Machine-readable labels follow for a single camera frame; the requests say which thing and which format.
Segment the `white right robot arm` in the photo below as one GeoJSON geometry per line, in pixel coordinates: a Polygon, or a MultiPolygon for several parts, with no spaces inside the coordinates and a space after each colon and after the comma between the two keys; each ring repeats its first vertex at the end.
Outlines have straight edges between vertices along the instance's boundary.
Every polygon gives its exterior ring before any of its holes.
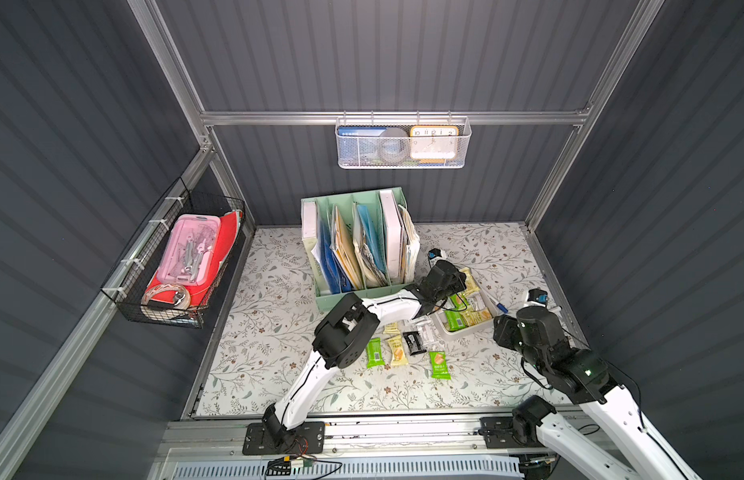
{"type": "Polygon", "coordinates": [[[564,394],[595,422],[624,456],[617,460],[570,424],[557,408],[534,395],[513,411],[521,445],[542,445],[589,479],[695,479],[697,473],[648,420],[633,391],[612,375],[607,361],[573,346],[559,317],[542,304],[493,321],[493,338],[532,366],[533,380],[564,394]]]}

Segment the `black cookie packet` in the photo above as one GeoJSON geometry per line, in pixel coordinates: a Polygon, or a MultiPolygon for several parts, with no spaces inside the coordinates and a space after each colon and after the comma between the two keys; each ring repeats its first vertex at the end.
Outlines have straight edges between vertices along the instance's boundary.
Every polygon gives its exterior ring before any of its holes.
{"type": "Polygon", "coordinates": [[[422,337],[417,331],[408,331],[403,333],[403,338],[409,349],[409,353],[414,355],[421,355],[427,352],[427,348],[422,340],[422,337]]]}

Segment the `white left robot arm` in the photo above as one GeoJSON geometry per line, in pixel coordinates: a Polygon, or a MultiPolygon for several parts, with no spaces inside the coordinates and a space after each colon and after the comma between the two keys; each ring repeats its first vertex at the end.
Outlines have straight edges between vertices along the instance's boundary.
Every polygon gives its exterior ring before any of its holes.
{"type": "Polygon", "coordinates": [[[297,379],[266,408],[262,422],[270,439],[278,447],[296,441],[297,429],[319,394],[340,370],[358,360],[379,327],[429,315],[466,288],[467,274],[440,259],[424,279],[390,295],[345,294],[315,328],[312,350],[297,379]]]}

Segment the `green cookie packet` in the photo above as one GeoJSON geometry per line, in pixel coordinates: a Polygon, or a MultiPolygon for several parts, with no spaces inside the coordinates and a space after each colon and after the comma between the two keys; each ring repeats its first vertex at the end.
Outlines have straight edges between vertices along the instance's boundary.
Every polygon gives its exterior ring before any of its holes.
{"type": "Polygon", "coordinates": [[[431,351],[429,353],[431,365],[431,377],[439,380],[450,380],[452,378],[449,371],[446,353],[443,351],[431,351]]]}
{"type": "Polygon", "coordinates": [[[385,366],[385,358],[382,350],[382,340],[379,337],[372,338],[366,347],[367,368],[385,366]]]}

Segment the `white plastic storage box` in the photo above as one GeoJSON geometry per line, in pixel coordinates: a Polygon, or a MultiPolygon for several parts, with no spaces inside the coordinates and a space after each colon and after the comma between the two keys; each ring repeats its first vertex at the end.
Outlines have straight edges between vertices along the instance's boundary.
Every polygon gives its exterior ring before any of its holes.
{"type": "Polygon", "coordinates": [[[430,315],[437,333],[447,341],[481,333],[492,327],[494,318],[503,313],[470,268],[464,267],[461,272],[466,274],[466,289],[449,297],[443,309],[430,315]]]}

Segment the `mint green file organizer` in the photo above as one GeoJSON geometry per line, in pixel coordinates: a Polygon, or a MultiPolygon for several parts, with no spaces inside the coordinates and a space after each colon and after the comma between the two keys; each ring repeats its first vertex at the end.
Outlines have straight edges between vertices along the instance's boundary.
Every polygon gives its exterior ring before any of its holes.
{"type": "Polygon", "coordinates": [[[403,189],[385,189],[301,200],[303,244],[314,276],[315,300],[320,312],[329,312],[347,294],[332,294],[324,276],[320,255],[321,220],[327,223],[332,250],[352,283],[351,292],[362,298],[376,298],[395,293],[415,280],[421,238],[403,189]],[[385,230],[379,195],[385,189],[394,192],[404,230],[402,284],[391,282],[386,266],[385,230]]]}

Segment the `small yellow cookie packet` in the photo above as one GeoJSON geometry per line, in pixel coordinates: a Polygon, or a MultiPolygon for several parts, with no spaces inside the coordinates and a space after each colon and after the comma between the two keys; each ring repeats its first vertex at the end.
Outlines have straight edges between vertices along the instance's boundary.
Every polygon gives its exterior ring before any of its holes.
{"type": "Polygon", "coordinates": [[[397,337],[402,335],[401,328],[399,327],[398,323],[391,323],[386,325],[383,328],[383,334],[387,335],[388,337],[397,337]]]}

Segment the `clear cookie packet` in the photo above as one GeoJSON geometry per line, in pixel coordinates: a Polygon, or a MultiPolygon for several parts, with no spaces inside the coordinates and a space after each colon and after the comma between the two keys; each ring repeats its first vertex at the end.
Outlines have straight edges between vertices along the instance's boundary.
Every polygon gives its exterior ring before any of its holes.
{"type": "Polygon", "coordinates": [[[424,347],[428,351],[442,351],[444,343],[436,327],[431,321],[424,321],[417,325],[424,347]]]}

